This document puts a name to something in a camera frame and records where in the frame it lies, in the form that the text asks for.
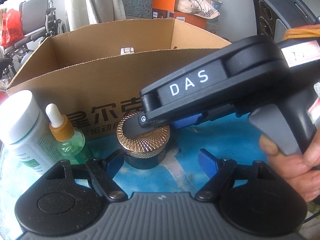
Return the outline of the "person's right hand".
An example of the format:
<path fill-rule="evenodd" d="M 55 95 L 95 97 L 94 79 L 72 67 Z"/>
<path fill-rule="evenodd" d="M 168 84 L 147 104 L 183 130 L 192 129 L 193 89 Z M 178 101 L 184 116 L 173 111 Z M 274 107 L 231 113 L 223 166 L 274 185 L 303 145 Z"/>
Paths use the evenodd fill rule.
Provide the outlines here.
<path fill-rule="evenodd" d="M 319 165 L 319 131 L 303 155 L 283 155 L 277 145 L 264 135 L 260 136 L 259 146 L 267 155 L 269 165 L 306 202 L 319 196 L 319 170 L 314 169 Z"/>

